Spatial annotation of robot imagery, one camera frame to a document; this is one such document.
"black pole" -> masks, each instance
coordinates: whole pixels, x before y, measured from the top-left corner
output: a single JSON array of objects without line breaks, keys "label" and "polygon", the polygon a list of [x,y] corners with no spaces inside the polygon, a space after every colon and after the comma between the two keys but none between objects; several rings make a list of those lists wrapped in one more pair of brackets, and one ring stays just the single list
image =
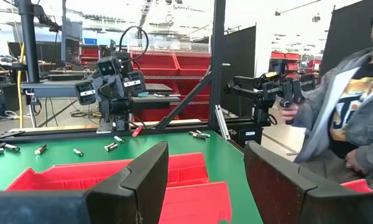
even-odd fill
[{"label": "black pole", "polygon": [[221,49],[224,39],[225,22],[225,2],[226,0],[214,0],[214,22],[213,22],[213,44],[212,44],[212,80],[210,91],[209,107],[209,127],[215,129],[218,124],[216,120],[215,105],[220,104],[221,90],[221,72],[223,69],[223,59]]},{"label": "black pole", "polygon": [[34,19],[34,5],[30,0],[18,1],[18,14],[21,15],[22,35],[27,64],[29,83],[39,83],[39,65],[37,63],[36,34]]}]

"workbench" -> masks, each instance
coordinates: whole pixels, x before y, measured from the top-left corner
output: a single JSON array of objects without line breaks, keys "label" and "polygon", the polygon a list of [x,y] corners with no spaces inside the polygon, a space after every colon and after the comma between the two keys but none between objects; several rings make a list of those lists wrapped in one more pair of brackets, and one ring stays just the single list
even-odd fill
[{"label": "workbench", "polygon": [[[41,172],[56,164],[133,159],[159,141],[168,141],[170,154],[202,152],[210,181],[227,183],[232,205],[232,223],[262,223],[247,184],[240,148],[225,141],[214,131],[204,133],[211,137],[196,139],[188,133],[123,137],[126,142],[109,153],[103,147],[114,142],[113,137],[15,144],[20,147],[20,153],[5,151],[0,155],[0,190],[4,190],[28,167]],[[36,156],[34,151],[42,144],[47,145],[47,150],[41,156]],[[73,149],[81,150],[84,156],[78,157]]]}]

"black metal frame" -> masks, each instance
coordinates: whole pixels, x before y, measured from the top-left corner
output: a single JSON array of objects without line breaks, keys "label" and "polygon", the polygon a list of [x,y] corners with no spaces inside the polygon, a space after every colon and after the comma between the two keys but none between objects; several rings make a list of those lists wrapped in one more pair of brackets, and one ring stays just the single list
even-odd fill
[{"label": "black metal frame", "polygon": [[[206,74],[206,79],[201,80],[201,86],[207,85],[211,80],[211,93],[210,93],[210,113],[208,122],[199,123],[187,123],[187,124],[169,124],[173,119],[172,116],[165,119],[164,125],[161,124],[159,128],[155,129],[143,129],[140,135],[150,135],[150,134],[166,134],[166,133],[180,133],[192,130],[217,130],[218,124],[214,112],[214,106],[220,104],[221,96],[221,71],[222,71],[222,57],[221,48],[224,37],[224,18],[225,18],[225,3],[226,0],[214,0],[214,29],[213,29],[213,41],[212,41],[212,63],[211,63],[211,74]],[[29,83],[23,84],[22,87],[37,87],[39,80],[39,69],[37,66],[37,54],[36,44],[35,44],[35,31],[33,26],[33,7],[30,0],[19,0],[19,14],[21,15],[21,22],[23,28],[23,35],[25,40],[25,52],[27,54],[27,65],[28,65],[28,78]],[[180,104],[182,106],[177,107],[177,111],[183,109],[183,106],[189,104],[192,100],[192,96],[199,92],[191,92],[185,100]],[[263,127],[270,126],[270,123],[263,124],[257,123],[251,118],[233,118],[226,120],[227,125],[231,129],[235,128],[253,128],[253,127]],[[96,129],[72,129],[72,130],[59,130],[59,131],[37,131],[29,133],[21,133],[13,137],[2,138],[2,142],[11,142],[14,144],[26,143],[26,142],[42,142],[42,141],[53,141],[62,139],[85,139],[85,138],[101,138],[110,136],[130,136],[133,130],[108,133],[108,134],[96,134]]]}]

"gray hoodie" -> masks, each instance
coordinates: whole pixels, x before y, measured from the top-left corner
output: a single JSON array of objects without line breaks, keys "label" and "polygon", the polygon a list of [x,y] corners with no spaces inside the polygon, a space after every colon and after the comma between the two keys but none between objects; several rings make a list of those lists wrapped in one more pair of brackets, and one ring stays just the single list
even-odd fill
[{"label": "gray hoodie", "polygon": [[[344,59],[326,73],[322,84],[305,93],[306,102],[298,109],[293,126],[306,128],[305,142],[295,162],[306,162],[329,148],[329,119],[350,79],[370,61],[371,49]],[[346,139],[357,146],[356,160],[373,176],[373,92],[358,107],[346,126]]]}]

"white wire shelf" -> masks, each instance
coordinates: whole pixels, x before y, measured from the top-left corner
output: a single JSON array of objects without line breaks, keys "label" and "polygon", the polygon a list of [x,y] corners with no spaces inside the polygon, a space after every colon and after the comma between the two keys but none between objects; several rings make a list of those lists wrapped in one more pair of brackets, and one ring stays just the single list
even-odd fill
[{"label": "white wire shelf", "polygon": [[[145,46],[146,40],[130,39],[128,50],[134,54],[141,54]],[[149,40],[149,48],[145,54],[154,56],[211,57],[211,47],[209,44]]]}]

